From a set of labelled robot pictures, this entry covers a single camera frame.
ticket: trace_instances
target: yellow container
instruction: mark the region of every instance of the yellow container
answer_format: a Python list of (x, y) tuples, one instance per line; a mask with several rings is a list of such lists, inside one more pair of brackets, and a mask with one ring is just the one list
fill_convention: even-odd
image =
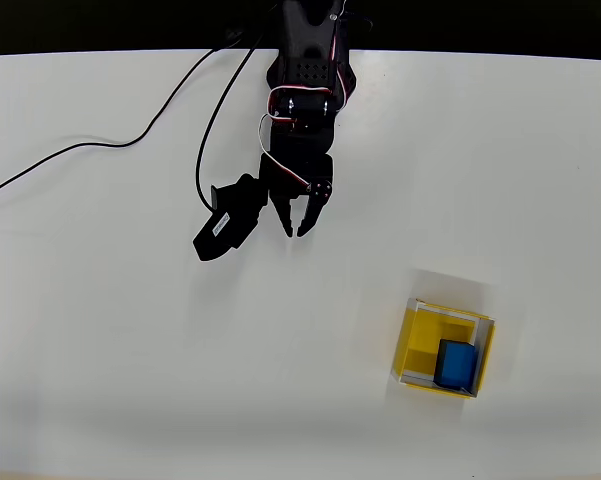
[[(410, 298), (393, 360), (393, 376), (410, 387), (474, 398), (482, 386), (494, 331), (493, 318)], [(451, 390), (433, 382), (440, 340), (467, 342), (476, 348), (476, 369), (469, 390)]]

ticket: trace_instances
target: robotic arm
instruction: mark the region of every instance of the robotic arm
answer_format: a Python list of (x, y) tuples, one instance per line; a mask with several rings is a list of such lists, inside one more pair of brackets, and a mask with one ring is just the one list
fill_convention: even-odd
[(267, 72), (271, 88), (270, 150), (260, 160), (259, 178), (243, 175), (226, 187), (212, 187), (214, 212), (194, 239), (201, 260), (238, 248), (258, 223), (271, 198), (287, 236), (293, 236), (291, 199), (308, 195), (297, 234), (314, 227), (333, 194), (333, 143), (336, 115), (356, 87), (349, 65), (346, 0), (282, 0), (278, 57)]

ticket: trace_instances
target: white table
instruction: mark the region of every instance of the white table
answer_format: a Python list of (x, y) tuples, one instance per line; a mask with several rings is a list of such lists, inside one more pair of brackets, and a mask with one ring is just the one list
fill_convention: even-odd
[[(0, 58), (0, 181), (89, 135), (135, 137), (201, 54)], [(353, 52), (314, 231), (287, 239), (269, 204), (240, 250), (201, 263), (195, 154), (243, 55), (213, 56), (141, 144), (0, 193), (0, 470), (601, 473), (601, 62)], [(274, 56), (221, 110), (207, 193), (257, 174)], [(414, 292), (498, 318), (476, 400), (390, 378)]]

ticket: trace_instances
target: wire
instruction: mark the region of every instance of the wire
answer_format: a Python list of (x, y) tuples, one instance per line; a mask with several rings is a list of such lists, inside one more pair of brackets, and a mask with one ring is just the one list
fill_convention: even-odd
[(336, 71), (338, 72), (338, 79), (340, 80), (340, 86), (342, 87), (342, 94), (344, 95), (344, 99), (342, 101), (342, 106), (336, 110), (336, 112), (341, 112), (344, 107), (347, 106), (347, 89), (344, 88), (344, 81), (342, 80), (342, 75), (340, 75), (340, 68), (336, 67)]
[(171, 100), (173, 100), (173, 97), (175, 97), (176, 93), (178, 93), (178, 90), (180, 90), (180, 88), (182, 87), (182, 85), (184, 85), (184, 83), (191, 76), (191, 74), (198, 67), (198, 65), (200, 65), (202, 62), (204, 62), (207, 58), (209, 58), (209, 56), (211, 54), (217, 52), (218, 50), (222, 50), (222, 49), (220, 48), (220, 49), (209, 50), (207, 53), (205, 53), (202, 56), (202, 58), (200, 58), (200, 60), (198, 60), (195, 63), (195, 65), (193, 67), (191, 67), (191, 69), (187, 72), (187, 74), (184, 76), (184, 78), (182, 80), (180, 80), (180, 83), (178, 84), (178, 86), (173, 90), (173, 92), (171, 92), (171, 95), (169, 95), (169, 98), (167, 98), (167, 101), (164, 103), (164, 105), (162, 105), (162, 108), (153, 117), (153, 120), (151, 120), (151, 122), (149, 123), (149, 125), (147, 126), (147, 128), (144, 130), (144, 132), (142, 132), (142, 134), (140, 134), (140, 136), (136, 137), (135, 139), (133, 139), (133, 140), (131, 140), (129, 142), (125, 142), (125, 143), (82, 142), (82, 143), (76, 143), (74, 145), (71, 145), (70, 147), (63, 148), (62, 150), (59, 150), (59, 151), (57, 151), (55, 153), (52, 153), (48, 157), (43, 158), (39, 162), (34, 163), (29, 168), (26, 168), (25, 170), (21, 171), (17, 175), (14, 175), (10, 179), (6, 180), (5, 182), (2, 182), (0, 184), (0, 190), (2, 190), (3, 188), (5, 188), (7, 185), (15, 182), (20, 177), (25, 176), (27, 173), (31, 172), (32, 170), (35, 170), (39, 166), (47, 163), (49, 160), (51, 160), (51, 159), (53, 159), (53, 158), (55, 158), (55, 157), (57, 157), (59, 155), (62, 155), (63, 153), (67, 153), (67, 152), (69, 152), (71, 150), (75, 150), (76, 148), (81, 148), (81, 147), (127, 148), (127, 147), (130, 147), (132, 145), (135, 145), (140, 140), (142, 140), (147, 135), (147, 133), (149, 133), (149, 130), (151, 130), (151, 128), (156, 123), (156, 121), (158, 120), (158, 118), (160, 118), (160, 116), (163, 114), (163, 112), (167, 109), (167, 106), (169, 105), (169, 103), (171, 103)]
[(309, 182), (307, 182), (304, 178), (302, 178), (300, 175), (295, 173), (293, 170), (290, 170), (287, 167), (285, 167), (284, 165), (282, 165), (279, 161), (277, 161), (275, 158), (273, 158), (273, 156), (269, 152), (267, 152), (265, 150), (264, 144), (262, 143), (262, 121), (265, 118), (267, 118), (267, 116), (269, 116), (269, 114), (265, 113), (262, 117), (260, 117), (260, 124), (258, 125), (258, 140), (260, 140), (260, 148), (262, 149), (262, 152), (265, 155), (267, 155), (267, 157), (269, 157), (273, 161), (273, 163), (275, 163), (278, 167), (280, 167), (282, 170), (287, 172), (293, 178), (298, 180), (302, 185), (304, 185), (305, 187), (308, 187), (310, 185)]
[(204, 136), (202, 137), (202, 142), (200, 143), (200, 150), (198, 151), (198, 159), (196, 161), (196, 188), (198, 189), (198, 195), (200, 196), (200, 200), (202, 201), (204, 206), (207, 207), (207, 210), (209, 210), (210, 212), (214, 212), (215, 210), (213, 209), (213, 207), (211, 205), (209, 205), (209, 202), (207, 202), (207, 199), (204, 198), (204, 194), (202, 193), (202, 188), (200, 187), (200, 165), (202, 164), (202, 154), (204, 152), (204, 146), (207, 143), (207, 138), (209, 138), (209, 133), (211, 132), (211, 128), (213, 127), (213, 122), (215, 122), (216, 117), (218, 116), (218, 112), (220, 111), (220, 107), (222, 107), (222, 104), (224, 103), (224, 99), (227, 97), (227, 94), (229, 93), (229, 90), (231, 90), (231, 87), (233, 86), (236, 79), (238, 78), (238, 75), (240, 75), (240, 72), (242, 71), (244, 66), (247, 64), (247, 62), (251, 58), (251, 55), (253, 55), (253, 52), (255, 52), (256, 48), (260, 44), (262, 37), (264, 37), (264, 31), (260, 34), (260, 36), (258, 37), (258, 40), (256, 40), (256, 43), (253, 44), (253, 47), (251, 47), (251, 49), (249, 50), (249, 53), (247, 53), (245, 55), (244, 59), (242, 60), (242, 63), (240, 64), (240, 66), (238, 67), (236, 72), (233, 74), (233, 77), (231, 77), (231, 80), (229, 80), (229, 83), (227, 84), (226, 88), (224, 89), (224, 92), (222, 92), (222, 96), (220, 97), (220, 100), (218, 101), (218, 104), (216, 105), (216, 108), (213, 111), (211, 118), (209, 119), (207, 129), (205, 130)]
[(319, 91), (319, 92), (326, 92), (329, 94), (331, 93), (331, 90), (328, 89), (327, 87), (305, 87), (304, 85), (279, 85), (277, 87), (274, 87), (269, 92), (269, 98), (267, 99), (267, 115), (269, 115), (269, 117), (271, 117), (271, 119), (275, 120), (275, 121), (286, 121), (286, 122), (295, 121), (295, 119), (291, 118), (291, 117), (278, 117), (276, 115), (271, 115), (271, 95), (276, 90), (281, 90), (281, 89)]

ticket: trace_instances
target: blue cube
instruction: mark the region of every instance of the blue cube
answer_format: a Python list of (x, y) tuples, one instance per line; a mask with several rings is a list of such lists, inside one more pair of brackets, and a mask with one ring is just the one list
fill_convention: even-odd
[(470, 343), (440, 340), (434, 383), (452, 390), (471, 390), (475, 359), (476, 348)]

